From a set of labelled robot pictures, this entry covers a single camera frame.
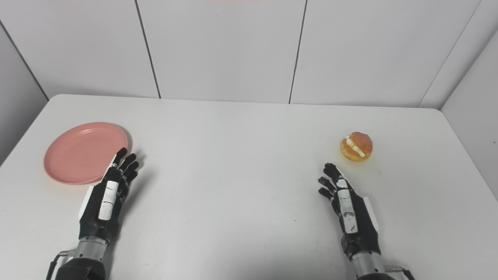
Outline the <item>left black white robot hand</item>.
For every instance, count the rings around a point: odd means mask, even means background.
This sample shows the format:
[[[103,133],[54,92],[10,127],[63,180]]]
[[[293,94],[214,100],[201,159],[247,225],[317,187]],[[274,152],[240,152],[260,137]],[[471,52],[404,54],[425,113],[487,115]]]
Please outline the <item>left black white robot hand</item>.
[[[120,229],[119,216],[138,176],[137,155],[126,147],[114,155],[102,180],[93,186],[79,220],[79,239],[96,237],[112,243]]]

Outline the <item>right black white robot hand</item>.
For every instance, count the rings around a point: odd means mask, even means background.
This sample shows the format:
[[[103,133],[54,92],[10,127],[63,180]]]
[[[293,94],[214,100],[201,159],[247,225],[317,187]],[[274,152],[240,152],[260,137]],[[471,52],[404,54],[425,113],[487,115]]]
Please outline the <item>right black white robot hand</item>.
[[[325,176],[318,179],[322,185],[318,192],[331,202],[331,207],[338,216],[343,233],[341,246],[344,254],[349,259],[362,251],[380,255],[379,234],[365,198],[356,193],[335,164],[326,163],[323,173]]]

